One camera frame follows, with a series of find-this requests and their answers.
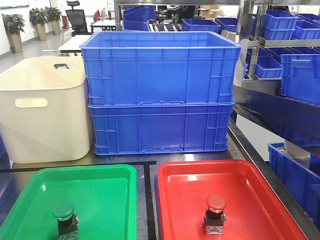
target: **red tray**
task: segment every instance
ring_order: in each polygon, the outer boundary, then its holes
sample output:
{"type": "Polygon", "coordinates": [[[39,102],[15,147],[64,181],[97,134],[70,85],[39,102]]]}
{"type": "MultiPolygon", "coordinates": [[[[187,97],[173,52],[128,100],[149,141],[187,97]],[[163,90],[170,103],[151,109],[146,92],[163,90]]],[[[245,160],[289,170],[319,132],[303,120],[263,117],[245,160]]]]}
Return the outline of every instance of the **red tray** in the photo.
{"type": "Polygon", "coordinates": [[[307,239],[259,170],[245,160],[168,162],[157,176],[162,240],[307,239]],[[211,194],[226,200],[221,235],[205,230],[211,194]]]}

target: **chair headrest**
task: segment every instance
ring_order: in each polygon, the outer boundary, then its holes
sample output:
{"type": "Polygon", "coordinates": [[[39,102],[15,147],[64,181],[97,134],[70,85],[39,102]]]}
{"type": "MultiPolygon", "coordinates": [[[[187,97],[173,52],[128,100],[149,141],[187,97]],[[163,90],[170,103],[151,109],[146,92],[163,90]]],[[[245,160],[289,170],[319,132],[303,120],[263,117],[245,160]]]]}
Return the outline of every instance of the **chair headrest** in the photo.
{"type": "Polygon", "coordinates": [[[80,5],[79,1],[66,1],[66,3],[70,7],[75,7],[75,6],[79,6],[80,5]]]}

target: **green button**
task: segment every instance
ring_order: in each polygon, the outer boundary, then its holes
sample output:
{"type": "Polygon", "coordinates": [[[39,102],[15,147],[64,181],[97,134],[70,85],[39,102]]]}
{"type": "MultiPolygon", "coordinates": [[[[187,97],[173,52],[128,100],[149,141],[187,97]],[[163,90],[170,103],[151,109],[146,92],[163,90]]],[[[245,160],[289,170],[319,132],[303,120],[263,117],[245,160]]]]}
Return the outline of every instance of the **green button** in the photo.
{"type": "Polygon", "coordinates": [[[74,211],[75,205],[72,202],[63,201],[60,202],[57,206],[55,206],[53,214],[58,218],[58,220],[65,221],[72,217],[74,211]]]}

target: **white table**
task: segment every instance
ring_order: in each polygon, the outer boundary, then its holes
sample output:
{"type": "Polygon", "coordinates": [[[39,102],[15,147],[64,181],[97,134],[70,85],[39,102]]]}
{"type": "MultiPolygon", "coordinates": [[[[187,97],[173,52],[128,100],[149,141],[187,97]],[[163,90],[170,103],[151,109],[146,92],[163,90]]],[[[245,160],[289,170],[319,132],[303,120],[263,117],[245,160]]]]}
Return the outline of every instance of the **white table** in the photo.
{"type": "Polygon", "coordinates": [[[94,28],[101,28],[102,31],[115,31],[116,30],[116,20],[100,20],[95,22],[91,26],[91,32],[94,32],[94,28]]]}
{"type": "Polygon", "coordinates": [[[75,35],[65,44],[61,45],[58,50],[62,54],[66,53],[81,53],[80,44],[88,40],[91,35],[75,35]]]}

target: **crate handle hole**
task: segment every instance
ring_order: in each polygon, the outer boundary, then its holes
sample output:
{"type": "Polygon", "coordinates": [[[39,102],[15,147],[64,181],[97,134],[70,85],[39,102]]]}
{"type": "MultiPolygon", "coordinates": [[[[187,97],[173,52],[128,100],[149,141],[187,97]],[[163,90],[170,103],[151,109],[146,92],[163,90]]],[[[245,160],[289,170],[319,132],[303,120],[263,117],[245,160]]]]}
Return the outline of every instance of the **crate handle hole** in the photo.
{"type": "Polygon", "coordinates": [[[48,106],[48,100],[43,97],[17,98],[14,104],[18,108],[45,108],[48,106]]]}
{"type": "Polygon", "coordinates": [[[75,69],[75,65],[71,63],[56,63],[54,65],[54,69],[56,70],[70,70],[75,69]]]}

